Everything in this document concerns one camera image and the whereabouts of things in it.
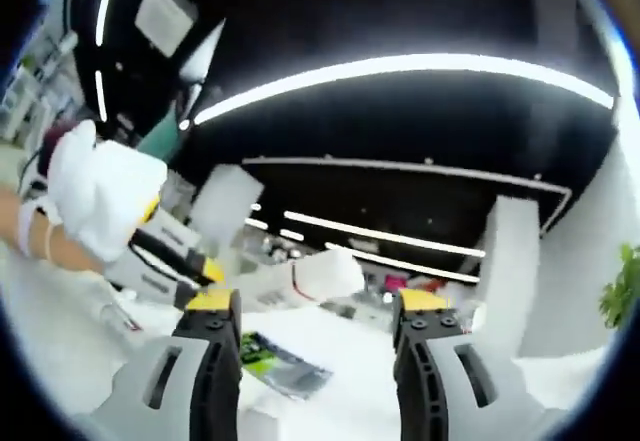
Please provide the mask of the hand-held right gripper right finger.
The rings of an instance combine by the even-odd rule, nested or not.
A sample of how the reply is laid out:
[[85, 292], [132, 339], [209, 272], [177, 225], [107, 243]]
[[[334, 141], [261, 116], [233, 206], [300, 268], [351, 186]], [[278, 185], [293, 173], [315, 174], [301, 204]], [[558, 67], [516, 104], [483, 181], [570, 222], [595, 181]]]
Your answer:
[[543, 408], [509, 357], [464, 333], [430, 292], [401, 289], [393, 306], [401, 439], [536, 439]]

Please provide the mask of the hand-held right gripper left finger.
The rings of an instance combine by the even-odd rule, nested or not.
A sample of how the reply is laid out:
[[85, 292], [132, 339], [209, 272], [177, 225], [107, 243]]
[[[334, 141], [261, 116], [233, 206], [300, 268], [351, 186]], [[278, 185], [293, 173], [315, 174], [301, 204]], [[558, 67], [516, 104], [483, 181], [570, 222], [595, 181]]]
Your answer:
[[115, 375], [118, 440], [236, 440], [239, 292], [191, 300], [170, 336], [136, 349]]

